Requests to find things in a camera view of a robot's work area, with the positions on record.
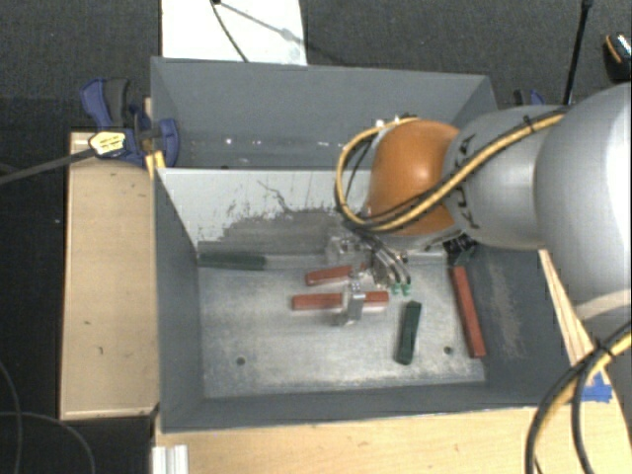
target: blue tape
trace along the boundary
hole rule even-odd
[[[603,381],[603,375],[598,372],[592,378],[592,384],[584,388],[582,400],[585,402],[605,402],[612,400],[612,386]]]

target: wooden board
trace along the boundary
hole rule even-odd
[[[71,152],[90,133],[71,137]],[[158,402],[150,181],[120,161],[69,170],[61,388],[63,420],[150,413]]]
[[[543,472],[580,473],[563,409],[545,431],[537,451]],[[585,408],[587,448],[596,472],[632,469],[619,410]],[[522,472],[530,409],[426,416],[339,425],[157,433],[156,443],[186,444],[191,474],[394,474]]]

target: metal bracket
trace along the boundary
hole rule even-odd
[[[337,317],[336,324],[345,326],[359,321],[362,318],[365,299],[366,293],[360,289],[358,278],[356,276],[352,277],[343,293],[344,309]]]

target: small green object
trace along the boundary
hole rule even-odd
[[[402,365],[410,365],[415,353],[415,340],[419,329],[419,319],[422,315],[422,304],[411,300],[404,310],[404,322],[400,334],[399,347],[395,361]]]

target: blue clamp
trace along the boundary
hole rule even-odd
[[[126,79],[92,79],[79,91],[84,111],[94,120],[99,131],[115,129],[124,133],[125,150],[114,158],[144,167],[147,153],[142,149],[142,140],[161,138],[165,164],[173,167],[180,151],[176,122],[171,118],[161,119],[158,128],[152,129],[151,119],[141,107],[126,104],[128,84]],[[133,122],[125,124],[126,119]]]

